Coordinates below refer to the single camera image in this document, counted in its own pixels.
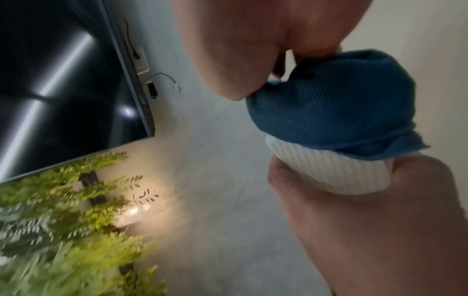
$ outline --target wall socket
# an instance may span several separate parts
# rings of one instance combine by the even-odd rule
[[[143,47],[135,48],[136,52],[140,55],[140,59],[133,58],[133,63],[135,65],[136,73],[138,75],[149,72],[150,66],[148,65],[148,60],[146,59],[146,54]]]

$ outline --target television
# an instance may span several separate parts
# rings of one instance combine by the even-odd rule
[[[154,135],[107,0],[0,2],[0,183]]]

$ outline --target ribbed fabric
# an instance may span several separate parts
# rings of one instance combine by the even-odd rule
[[[257,127],[278,139],[361,160],[426,148],[414,131],[415,84],[391,56],[366,50],[302,61],[284,83],[246,99]]]
[[[393,161],[356,160],[332,151],[315,150],[267,135],[273,153],[306,181],[331,193],[357,195],[386,189]]]

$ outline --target hand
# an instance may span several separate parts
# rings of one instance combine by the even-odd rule
[[[440,161],[401,157],[390,188],[362,196],[306,185],[276,157],[269,182],[337,295],[468,295],[468,224]]]
[[[371,1],[171,0],[200,74],[233,100],[262,87],[286,50],[314,58],[333,55]]]

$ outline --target white sock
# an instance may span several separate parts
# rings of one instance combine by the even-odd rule
[[[315,150],[267,135],[273,153],[321,189],[336,194],[365,194],[390,185],[393,160],[365,161],[327,150]]]

